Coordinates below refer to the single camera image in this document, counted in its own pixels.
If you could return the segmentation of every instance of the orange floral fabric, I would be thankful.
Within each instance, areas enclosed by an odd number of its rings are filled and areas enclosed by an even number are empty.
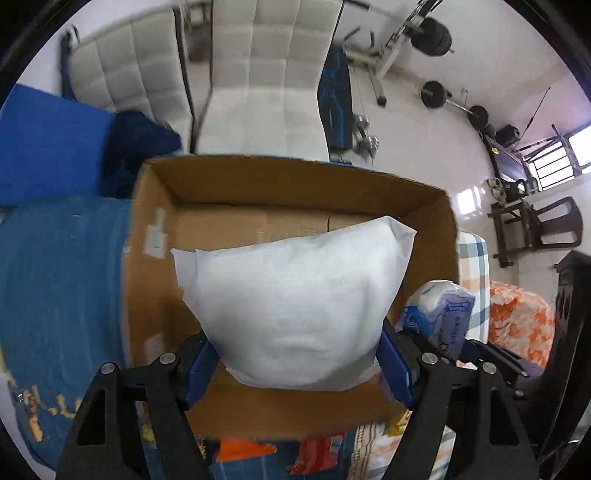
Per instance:
[[[546,368],[554,340],[554,310],[535,293],[491,280],[488,341]]]

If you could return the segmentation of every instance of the metal bolt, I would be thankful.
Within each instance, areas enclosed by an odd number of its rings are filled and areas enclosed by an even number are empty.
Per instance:
[[[496,365],[495,364],[492,364],[490,362],[484,362],[482,364],[482,369],[486,373],[491,374],[491,375],[493,375],[494,373],[496,373]]]
[[[421,360],[427,365],[435,365],[437,363],[437,355],[431,352],[426,352],[421,355]]]
[[[113,373],[115,371],[115,364],[112,364],[111,362],[107,362],[105,364],[103,364],[103,366],[100,368],[100,373],[102,373],[103,375],[109,375],[111,373]]]
[[[164,365],[171,364],[177,359],[177,356],[172,352],[166,352],[160,355],[160,363]]]

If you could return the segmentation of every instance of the barbell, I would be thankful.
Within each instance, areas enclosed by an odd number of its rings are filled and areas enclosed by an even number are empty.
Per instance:
[[[451,100],[452,94],[441,83],[431,80],[421,88],[421,101],[427,108],[437,109],[442,108],[445,104],[452,105],[459,108],[468,115],[468,121],[474,129],[481,131],[488,125],[488,111],[480,105],[474,105],[471,108],[466,108],[459,103]]]

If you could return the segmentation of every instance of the white chair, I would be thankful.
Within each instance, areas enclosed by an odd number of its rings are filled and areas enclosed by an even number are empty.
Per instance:
[[[214,0],[200,154],[329,161],[317,90],[337,0]]]
[[[74,46],[69,61],[79,102],[112,112],[138,110],[170,126],[192,150],[194,113],[179,7],[109,27]]]

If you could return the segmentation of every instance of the packaged item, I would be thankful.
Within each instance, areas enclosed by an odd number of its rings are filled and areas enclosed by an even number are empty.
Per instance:
[[[334,468],[339,463],[339,450],[344,438],[345,432],[340,432],[302,440],[297,459],[287,471],[290,475],[311,475]]]
[[[400,326],[422,335],[457,360],[474,301],[474,294],[464,287],[449,280],[431,280],[408,299]]]

